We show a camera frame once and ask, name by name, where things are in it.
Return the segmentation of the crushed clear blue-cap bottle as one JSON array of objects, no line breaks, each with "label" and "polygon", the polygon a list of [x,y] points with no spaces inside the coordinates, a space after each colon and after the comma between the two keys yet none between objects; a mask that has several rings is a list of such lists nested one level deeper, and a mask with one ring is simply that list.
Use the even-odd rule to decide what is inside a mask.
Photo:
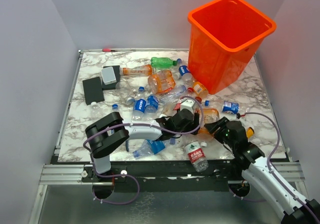
[{"label": "crushed clear blue-cap bottle", "polygon": [[178,98],[180,98],[185,92],[187,88],[185,85],[181,84],[170,90],[168,93],[164,94],[159,98],[159,102],[162,104],[166,104],[172,102]]}]

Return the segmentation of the aluminium frame rail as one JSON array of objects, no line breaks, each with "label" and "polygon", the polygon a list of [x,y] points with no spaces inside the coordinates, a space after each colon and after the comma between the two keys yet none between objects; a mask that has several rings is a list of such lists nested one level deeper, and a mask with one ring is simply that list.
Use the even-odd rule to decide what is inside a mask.
[{"label": "aluminium frame rail", "polygon": [[83,165],[78,164],[46,164],[40,175],[40,185],[80,185]]}]

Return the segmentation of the Pocari Sweat bottle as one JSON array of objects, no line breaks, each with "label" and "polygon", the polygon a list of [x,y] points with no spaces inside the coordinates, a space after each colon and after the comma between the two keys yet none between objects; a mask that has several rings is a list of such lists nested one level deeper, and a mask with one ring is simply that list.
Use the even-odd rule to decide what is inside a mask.
[{"label": "Pocari Sweat bottle", "polygon": [[154,94],[149,95],[145,105],[144,115],[145,115],[146,121],[151,121],[156,116],[158,107],[159,107],[158,98]]}]

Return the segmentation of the red marker pen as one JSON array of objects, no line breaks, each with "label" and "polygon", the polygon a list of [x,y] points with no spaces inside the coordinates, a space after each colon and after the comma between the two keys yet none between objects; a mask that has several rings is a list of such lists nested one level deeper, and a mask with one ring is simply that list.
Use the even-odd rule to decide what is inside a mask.
[{"label": "red marker pen", "polygon": [[118,51],[117,51],[117,50],[115,50],[115,49],[103,48],[103,49],[102,49],[102,52],[105,52],[105,53],[112,53],[112,52],[118,52]]}]

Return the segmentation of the yellow utility knife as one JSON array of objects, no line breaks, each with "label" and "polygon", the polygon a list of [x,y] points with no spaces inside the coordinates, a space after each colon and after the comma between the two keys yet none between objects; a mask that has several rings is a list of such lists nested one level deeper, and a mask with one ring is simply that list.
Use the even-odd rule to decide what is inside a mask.
[{"label": "yellow utility knife", "polygon": [[255,134],[255,131],[252,127],[249,127],[247,130],[246,130],[246,137],[248,139],[250,139],[253,135]]}]

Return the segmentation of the Starbucks coffee bottle green cap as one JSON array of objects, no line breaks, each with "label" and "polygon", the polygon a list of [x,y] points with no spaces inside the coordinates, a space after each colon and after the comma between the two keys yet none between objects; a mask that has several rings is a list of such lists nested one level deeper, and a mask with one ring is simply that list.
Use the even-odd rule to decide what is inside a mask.
[{"label": "Starbucks coffee bottle green cap", "polygon": [[175,115],[177,113],[177,111],[175,110],[175,106],[176,103],[174,102],[168,102],[164,105],[161,114],[160,114],[160,118],[162,117],[172,117],[173,115]]}]

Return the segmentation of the Pepsi bottle centre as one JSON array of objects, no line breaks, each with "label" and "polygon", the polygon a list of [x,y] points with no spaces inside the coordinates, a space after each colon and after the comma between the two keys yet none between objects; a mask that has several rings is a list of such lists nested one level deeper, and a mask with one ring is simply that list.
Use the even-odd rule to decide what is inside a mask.
[{"label": "Pepsi bottle centre", "polygon": [[132,109],[132,120],[141,121],[145,115],[146,93],[145,88],[140,86],[138,88],[137,96]]}]

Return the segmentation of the green plastic bottle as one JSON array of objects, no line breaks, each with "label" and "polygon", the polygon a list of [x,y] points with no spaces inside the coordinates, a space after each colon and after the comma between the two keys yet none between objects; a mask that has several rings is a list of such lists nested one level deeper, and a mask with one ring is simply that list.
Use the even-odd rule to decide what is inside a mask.
[{"label": "green plastic bottle", "polygon": [[150,63],[156,69],[168,69],[177,65],[177,61],[169,57],[152,57]]}]

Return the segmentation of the orange label bottle right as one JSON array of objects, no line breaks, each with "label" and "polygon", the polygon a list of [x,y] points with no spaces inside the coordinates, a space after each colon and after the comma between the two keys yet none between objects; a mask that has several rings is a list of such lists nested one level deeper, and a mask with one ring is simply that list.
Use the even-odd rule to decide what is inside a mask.
[{"label": "orange label bottle right", "polygon": [[203,109],[203,122],[201,127],[196,135],[197,139],[200,142],[210,142],[213,139],[213,136],[209,133],[209,131],[205,128],[205,124],[211,124],[220,119],[220,114],[215,108],[204,108]]}]

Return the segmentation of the red label water bottle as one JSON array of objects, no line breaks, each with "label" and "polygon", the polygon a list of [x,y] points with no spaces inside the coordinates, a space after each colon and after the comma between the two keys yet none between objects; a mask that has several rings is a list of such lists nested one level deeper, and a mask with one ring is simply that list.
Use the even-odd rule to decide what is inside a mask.
[{"label": "red label water bottle", "polygon": [[208,160],[198,141],[188,143],[184,149],[190,160],[190,163],[198,173],[205,171],[209,167]]}]

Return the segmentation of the Pepsi bottle beside bin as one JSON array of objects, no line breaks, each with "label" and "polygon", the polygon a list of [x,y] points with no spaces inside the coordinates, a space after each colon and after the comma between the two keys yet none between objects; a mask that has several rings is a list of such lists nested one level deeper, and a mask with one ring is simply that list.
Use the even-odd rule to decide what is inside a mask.
[{"label": "Pepsi bottle beside bin", "polygon": [[193,75],[189,71],[189,68],[188,68],[188,65],[186,64],[186,62],[180,58],[178,58],[176,60],[176,62],[177,62],[179,74],[180,74],[181,78],[183,79],[183,81],[186,81],[186,82],[191,81],[193,79]]}]

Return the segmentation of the Pepsi bottle right side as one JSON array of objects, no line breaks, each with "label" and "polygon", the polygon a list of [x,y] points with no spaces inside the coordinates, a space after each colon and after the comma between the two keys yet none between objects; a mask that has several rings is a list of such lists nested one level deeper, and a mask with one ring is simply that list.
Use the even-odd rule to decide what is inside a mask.
[{"label": "Pepsi bottle right side", "polygon": [[236,115],[240,106],[236,102],[225,101],[225,100],[206,100],[204,106],[208,108],[215,108],[221,113]]}]

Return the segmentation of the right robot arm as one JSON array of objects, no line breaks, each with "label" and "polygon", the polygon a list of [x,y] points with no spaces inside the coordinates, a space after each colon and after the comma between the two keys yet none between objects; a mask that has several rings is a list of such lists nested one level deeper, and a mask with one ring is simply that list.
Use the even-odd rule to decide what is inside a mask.
[{"label": "right robot arm", "polygon": [[320,204],[308,200],[284,179],[263,151],[250,142],[239,120],[226,117],[204,127],[221,144],[229,146],[235,164],[229,173],[245,179],[272,206],[283,224],[318,224]]}]

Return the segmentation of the clear jar metal lid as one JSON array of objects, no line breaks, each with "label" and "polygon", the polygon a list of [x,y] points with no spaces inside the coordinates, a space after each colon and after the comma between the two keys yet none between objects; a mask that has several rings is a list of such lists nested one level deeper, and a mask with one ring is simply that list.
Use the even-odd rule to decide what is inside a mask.
[{"label": "clear jar metal lid", "polygon": [[134,92],[125,81],[118,82],[115,89],[125,105],[130,106],[135,102]]}]

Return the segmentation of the clear white-cap bottle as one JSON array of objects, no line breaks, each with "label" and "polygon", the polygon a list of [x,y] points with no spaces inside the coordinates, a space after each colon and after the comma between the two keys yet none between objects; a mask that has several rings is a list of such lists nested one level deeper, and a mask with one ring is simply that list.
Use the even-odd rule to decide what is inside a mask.
[{"label": "clear white-cap bottle", "polygon": [[96,122],[96,121],[105,117],[104,110],[95,101],[93,101],[90,104],[90,116],[91,116],[93,122]]}]

